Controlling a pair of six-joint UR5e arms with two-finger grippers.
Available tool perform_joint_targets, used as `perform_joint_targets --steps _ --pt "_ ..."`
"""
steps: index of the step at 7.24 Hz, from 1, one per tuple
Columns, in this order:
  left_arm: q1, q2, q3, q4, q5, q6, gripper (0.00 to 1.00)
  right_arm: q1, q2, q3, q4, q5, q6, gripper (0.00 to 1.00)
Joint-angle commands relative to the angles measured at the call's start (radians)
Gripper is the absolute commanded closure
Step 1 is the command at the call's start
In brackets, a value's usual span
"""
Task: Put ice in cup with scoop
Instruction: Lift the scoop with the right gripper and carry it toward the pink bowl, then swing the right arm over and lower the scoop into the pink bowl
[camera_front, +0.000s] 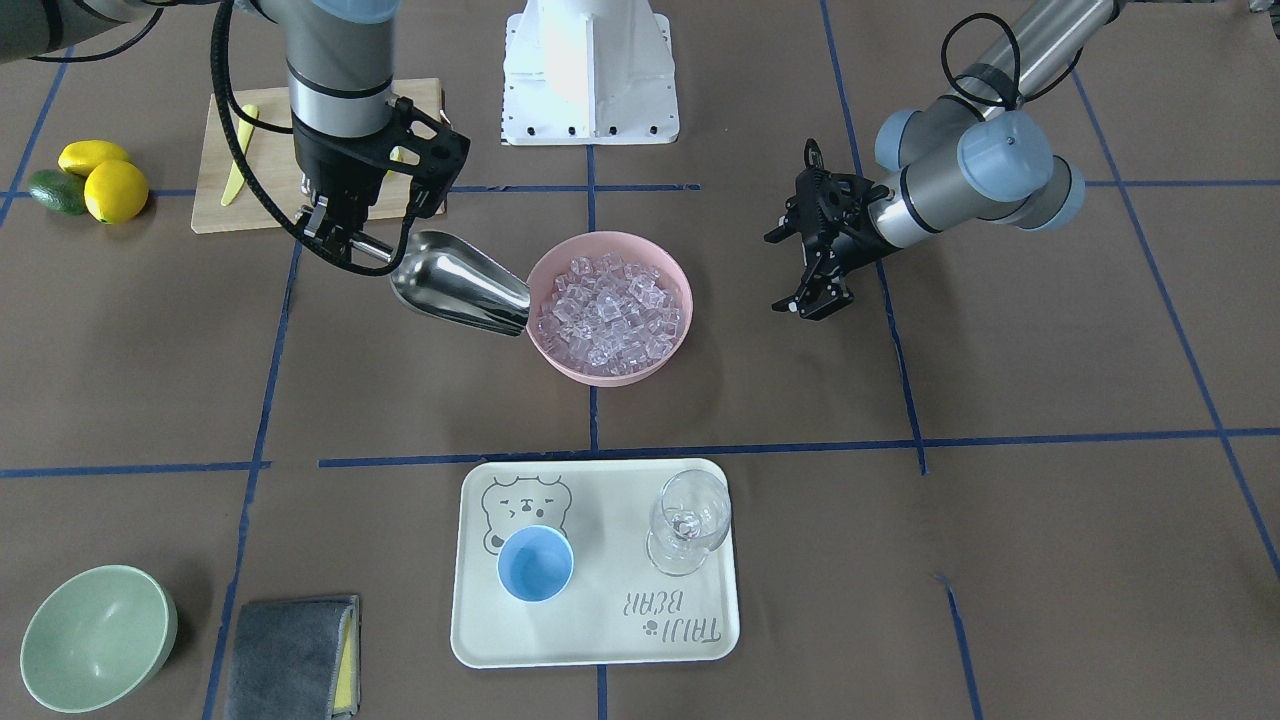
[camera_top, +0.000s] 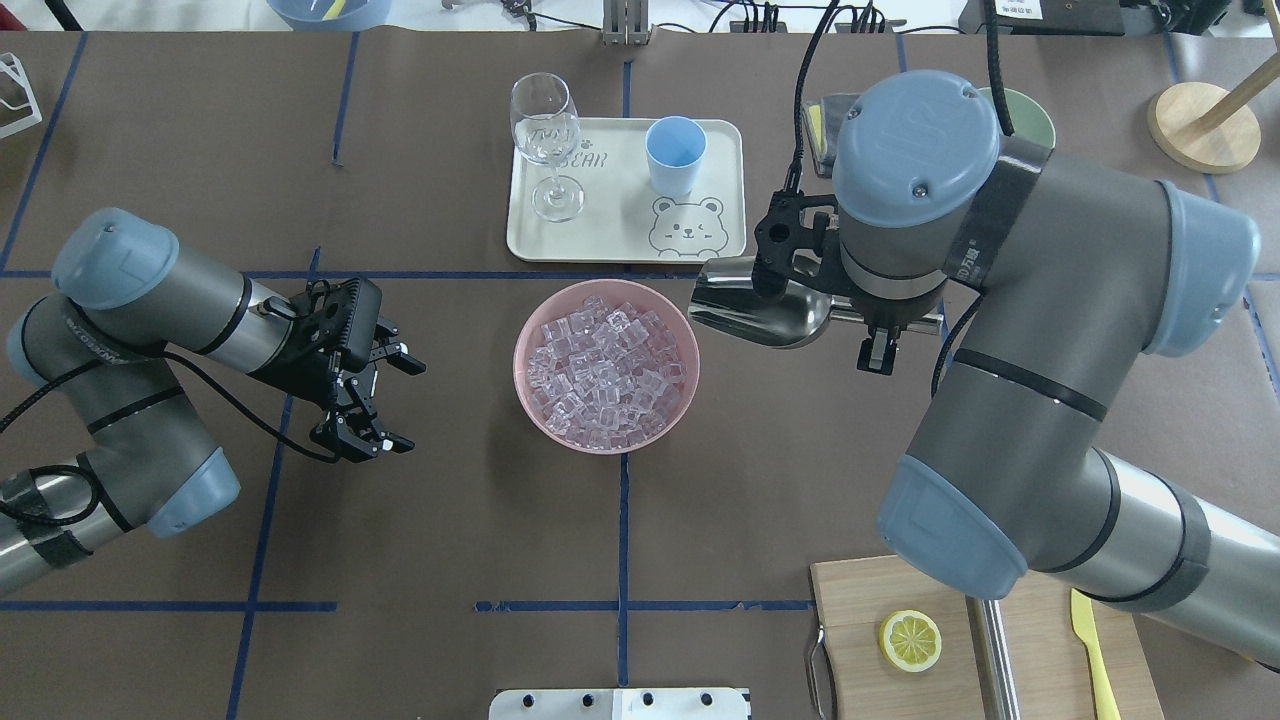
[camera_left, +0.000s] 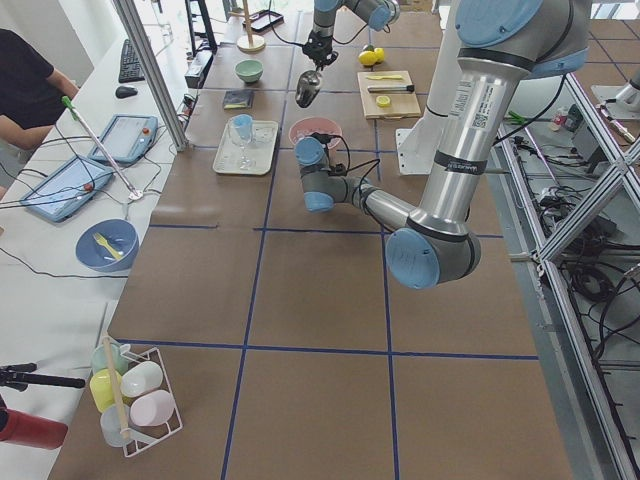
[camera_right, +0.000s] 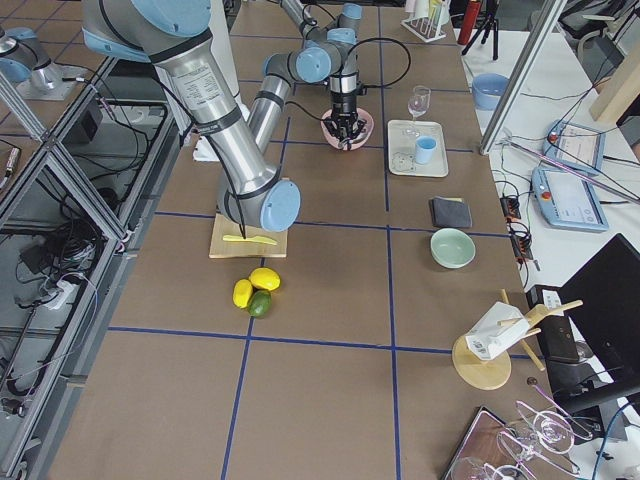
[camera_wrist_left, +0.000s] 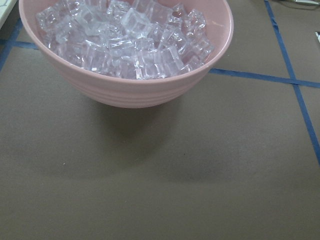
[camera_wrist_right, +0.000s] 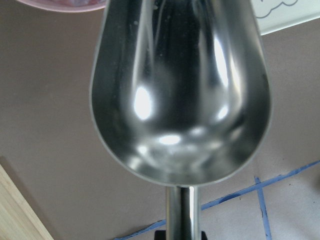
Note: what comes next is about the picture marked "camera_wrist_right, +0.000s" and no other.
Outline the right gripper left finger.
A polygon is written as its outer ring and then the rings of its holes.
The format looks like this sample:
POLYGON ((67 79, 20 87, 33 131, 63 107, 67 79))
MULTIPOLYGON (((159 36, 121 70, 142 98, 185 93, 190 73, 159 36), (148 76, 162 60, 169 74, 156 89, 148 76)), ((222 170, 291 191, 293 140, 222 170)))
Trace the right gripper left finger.
POLYGON ((166 230, 156 230, 154 232, 154 240, 166 240, 166 230))

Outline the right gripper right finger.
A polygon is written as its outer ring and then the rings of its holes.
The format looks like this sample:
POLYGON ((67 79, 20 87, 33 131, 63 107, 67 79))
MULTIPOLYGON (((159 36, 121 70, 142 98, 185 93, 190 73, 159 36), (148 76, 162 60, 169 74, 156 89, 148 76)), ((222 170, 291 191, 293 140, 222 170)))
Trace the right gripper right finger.
POLYGON ((204 231, 201 231, 200 233, 200 240, 207 240, 207 235, 204 231))

